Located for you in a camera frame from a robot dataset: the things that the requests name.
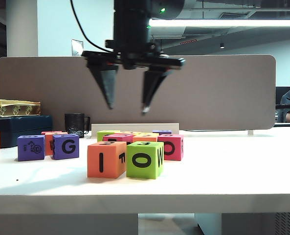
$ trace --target fluorescent light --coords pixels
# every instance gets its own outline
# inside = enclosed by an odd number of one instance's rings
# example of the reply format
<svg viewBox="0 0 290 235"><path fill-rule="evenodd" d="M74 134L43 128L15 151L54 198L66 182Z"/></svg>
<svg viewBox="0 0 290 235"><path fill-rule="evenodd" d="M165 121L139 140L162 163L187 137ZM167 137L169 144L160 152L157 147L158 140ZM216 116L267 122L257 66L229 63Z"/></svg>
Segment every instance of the fluorescent light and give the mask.
<svg viewBox="0 0 290 235"><path fill-rule="evenodd" d="M150 20L151 27L290 27L290 20Z"/></svg>

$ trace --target letter block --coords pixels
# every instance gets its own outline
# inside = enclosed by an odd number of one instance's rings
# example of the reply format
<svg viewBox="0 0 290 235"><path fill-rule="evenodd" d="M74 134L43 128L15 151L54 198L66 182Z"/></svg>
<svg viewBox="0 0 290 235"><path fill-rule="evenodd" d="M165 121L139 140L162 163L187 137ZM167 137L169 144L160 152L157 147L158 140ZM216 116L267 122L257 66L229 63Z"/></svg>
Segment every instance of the letter block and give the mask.
<svg viewBox="0 0 290 235"><path fill-rule="evenodd" d="M140 132L138 132L138 131L121 131L118 134L129 134L129 135L136 136L136 135L140 134Z"/></svg>
<svg viewBox="0 0 290 235"><path fill-rule="evenodd" d="M133 137L133 142L136 141L157 142L158 136L159 136L158 133L140 133Z"/></svg>
<svg viewBox="0 0 290 235"><path fill-rule="evenodd" d="M20 136L17 139L18 161L44 160L45 136Z"/></svg>
<svg viewBox="0 0 290 235"><path fill-rule="evenodd" d="M46 156L48 155L53 155L53 135L67 135L67 132L48 132L45 133L45 154Z"/></svg>
<svg viewBox="0 0 290 235"><path fill-rule="evenodd" d="M118 178L126 171L126 142L101 141L87 148L87 177Z"/></svg>
<svg viewBox="0 0 290 235"><path fill-rule="evenodd" d="M159 135L163 134L172 134L171 130L153 130L153 133L158 133Z"/></svg>
<svg viewBox="0 0 290 235"><path fill-rule="evenodd" d="M164 134L158 137L159 142L164 142L164 159L181 161L184 154L183 135Z"/></svg>
<svg viewBox="0 0 290 235"><path fill-rule="evenodd" d="M126 176L156 179L163 171L163 143L137 141L127 146Z"/></svg>
<svg viewBox="0 0 290 235"><path fill-rule="evenodd" d="M130 134L113 134L104 136L102 141L125 141L126 144L130 144L133 142L133 136Z"/></svg>
<svg viewBox="0 0 290 235"><path fill-rule="evenodd" d="M115 133L120 133L120 132L121 132L120 130L98 131L98 132L97 132L97 142L102 141L102 138L103 138L105 135L113 135L113 134L115 134Z"/></svg>
<svg viewBox="0 0 290 235"><path fill-rule="evenodd" d="M54 135L53 136L53 155L54 160L78 158L79 136L76 134Z"/></svg>

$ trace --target white wall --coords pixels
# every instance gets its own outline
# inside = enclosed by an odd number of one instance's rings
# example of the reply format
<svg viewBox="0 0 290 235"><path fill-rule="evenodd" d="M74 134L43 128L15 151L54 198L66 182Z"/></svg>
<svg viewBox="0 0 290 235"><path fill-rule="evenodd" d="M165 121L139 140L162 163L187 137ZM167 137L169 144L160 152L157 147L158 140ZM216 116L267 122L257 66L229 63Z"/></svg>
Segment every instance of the white wall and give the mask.
<svg viewBox="0 0 290 235"><path fill-rule="evenodd" d="M37 0L7 0L7 55L37 56Z"/></svg>
<svg viewBox="0 0 290 235"><path fill-rule="evenodd" d="M71 40L84 42L84 50L96 50L85 40L69 0L37 0L38 55L71 56ZM100 47L113 38L113 0L73 0L87 37Z"/></svg>
<svg viewBox="0 0 290 235"><path fill-rule="evenodd" d="M290 86L290 40L228 50L215 54L270 54L276 59L276 86Z"/></svg>

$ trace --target black mug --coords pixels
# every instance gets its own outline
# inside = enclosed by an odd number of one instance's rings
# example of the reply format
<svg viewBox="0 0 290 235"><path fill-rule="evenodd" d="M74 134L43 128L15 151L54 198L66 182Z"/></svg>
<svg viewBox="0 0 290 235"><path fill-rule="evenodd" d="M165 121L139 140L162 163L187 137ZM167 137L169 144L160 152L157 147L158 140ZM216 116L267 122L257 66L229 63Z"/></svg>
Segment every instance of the black mug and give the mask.
<svg viewBox="0 0 290 235"><path fill-rule="evenodd" d="M65 128L69 134L77 134L80 138L83 138L84 134L89 132L89 124L90 117L86 117L84 114L65 114Z"/></svg>

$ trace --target robotic arm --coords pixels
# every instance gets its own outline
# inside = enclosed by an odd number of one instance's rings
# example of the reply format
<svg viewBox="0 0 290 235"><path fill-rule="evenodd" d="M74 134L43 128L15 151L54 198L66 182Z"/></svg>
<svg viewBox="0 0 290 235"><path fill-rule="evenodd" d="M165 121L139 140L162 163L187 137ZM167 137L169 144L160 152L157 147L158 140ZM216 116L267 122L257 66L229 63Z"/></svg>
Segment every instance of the robotic arm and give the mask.
<svg viewBox="0 0 290 235"><path fill-rule="evenodd" d="M168 58L150 42L151 18L171 20L184 6L184 0L114 0L113 40L106 47L113 52L84 51L87 67L94 76L110 109L113 109L118 65L126 70L148 67L143 81L143 114L150 108L154 94L172 69L179 70L185 60Z"/></svg>

